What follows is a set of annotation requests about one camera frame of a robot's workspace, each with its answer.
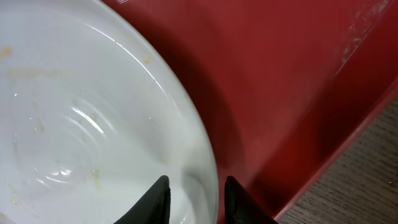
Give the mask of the white plate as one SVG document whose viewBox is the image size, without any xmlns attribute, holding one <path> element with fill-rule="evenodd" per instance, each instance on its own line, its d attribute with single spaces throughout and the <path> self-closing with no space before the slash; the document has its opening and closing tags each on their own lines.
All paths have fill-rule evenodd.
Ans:
<svg viewBox="0 0 398 224">
<path fill-rule="evenodd" d="M 163 58 L 101 1 L 1 1 L 1 222 L 114 223 L 166 175 L 215 223 L 210 141 Z"/>
</svg>

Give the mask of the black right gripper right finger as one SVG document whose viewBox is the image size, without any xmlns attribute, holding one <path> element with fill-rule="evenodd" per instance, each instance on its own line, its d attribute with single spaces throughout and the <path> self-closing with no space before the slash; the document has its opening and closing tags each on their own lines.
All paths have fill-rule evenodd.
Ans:
<svg viewBox="0 0 398 224">
<path fill-rule="evenodd" d="M 224 213 L 226 224 L 277 224 L 233 176 L 224 185 Z"/>
</svg>

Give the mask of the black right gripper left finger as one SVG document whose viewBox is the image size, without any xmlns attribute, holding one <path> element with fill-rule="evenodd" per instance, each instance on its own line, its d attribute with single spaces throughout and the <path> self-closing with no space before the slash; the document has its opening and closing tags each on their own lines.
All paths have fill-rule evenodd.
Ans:
<svg viewBox="0 0 398 224">
<path fill-rule="evenodd" d="M 114 224 L 169 224 L 170 206 L 169 177 L 162 175 Z"/>
</svg>

